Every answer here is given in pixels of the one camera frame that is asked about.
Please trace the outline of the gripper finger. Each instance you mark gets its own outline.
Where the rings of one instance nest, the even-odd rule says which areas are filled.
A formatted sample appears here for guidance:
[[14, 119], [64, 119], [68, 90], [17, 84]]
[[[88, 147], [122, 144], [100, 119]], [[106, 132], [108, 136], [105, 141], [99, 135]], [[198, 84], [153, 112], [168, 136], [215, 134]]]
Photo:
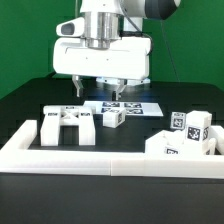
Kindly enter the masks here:
[[79, 76], [73, 75], [72, 76], [72, 82], [76, 88], [76, 95], [78, 97], [83, 96], [83, 84]]
[[113, 93], [113, 96], [114, 96], [115, 100], [118, 100], [120, 98], [121, 93], [125, 89], [126, 85], [127, 85], [127, 80], [126, 79], [119, 79], [118, 80], [118, 87]]

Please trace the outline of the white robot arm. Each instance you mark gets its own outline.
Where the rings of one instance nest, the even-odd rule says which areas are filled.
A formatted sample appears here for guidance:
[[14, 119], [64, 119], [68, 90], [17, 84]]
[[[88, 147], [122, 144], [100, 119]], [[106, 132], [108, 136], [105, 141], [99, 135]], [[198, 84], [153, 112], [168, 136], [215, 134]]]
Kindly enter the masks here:
[[80, 16], [59, 24], [53, 67], [67, 74], [77, 89], [82, 76], [117, 87], [118, 98], [129, 84], [149, 75], [153, 42], [142, 32], [145, 19], [165, 20], [181, 0], [82, 0]]

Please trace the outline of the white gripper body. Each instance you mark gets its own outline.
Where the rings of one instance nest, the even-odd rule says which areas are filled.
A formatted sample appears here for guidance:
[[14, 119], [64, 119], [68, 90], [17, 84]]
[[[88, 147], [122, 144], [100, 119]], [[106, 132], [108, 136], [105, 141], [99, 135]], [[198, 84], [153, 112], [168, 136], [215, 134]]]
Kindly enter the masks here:
[[79, 38], [59, 38], [54, 46], [53, 67], [57, 73], [143, 80], [149, 75], [151, 40], [123, 37], [107, 50], [90, 49]]

